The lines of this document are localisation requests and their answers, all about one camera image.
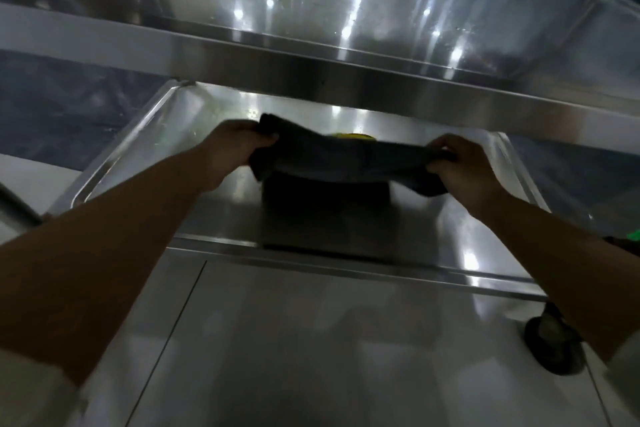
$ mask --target stainless steel tray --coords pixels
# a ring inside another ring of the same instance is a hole
[[[107,191],[155,162],[200,142],[228,118],[284,116],[323,133],[357,132],[379,140],[426,144],[446,132],[481,143],[500,182],[547,208],[501,133],[454,128],[399,115],[169,82],[51,209],[59,214]],[[486,294],[544,300],[545,295],[482,223],[451,196],[421,197],[394,183],[380,206],[337,202],[284,213],[264,206],[248,168],[203,194],[170,248],[237,257],[243,263],[379,280],[423,280]]]

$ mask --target white sleeve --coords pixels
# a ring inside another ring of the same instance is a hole
[[[60,368],[0,350],[0,427],[62,427],[77,402]]]
[[[640,331],[618,348],[609,361],[609,382],[636,419],[640,419]]]

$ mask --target hand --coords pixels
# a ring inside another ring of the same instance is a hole
[[[191,150],[204,160],[204,190],[217,188],[229,173],[246,165],[257,148],[275,143],[276,137],[257,133],[256,125],[253,120],[225,120]]]
[[[454,162],[430,162],[427,170],[437,174],[449,193],[475,218],[496,199],[509,196],[495,177],[483,148],[475,142],[448,133],[429,146],[447,148],[456,156]]]

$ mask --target black cloth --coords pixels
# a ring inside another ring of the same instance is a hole
[[[258,181],[281,172],[328,183],[395,181],[422,196],[447,192],[440,178],[426,170],[436,158],[453,160],[439,148],[321,135],[272,114],[262,115],[257,131],[278,135],[273,146],[257,149],[249,158]]]

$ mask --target left hand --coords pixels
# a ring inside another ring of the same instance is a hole
[[[248,164],[257,148],[275,143],[276,137],[256,132],[256,125],[253,120],[225,120],[191,150],[204,159],[204,190],[217,188],[228,174]]]

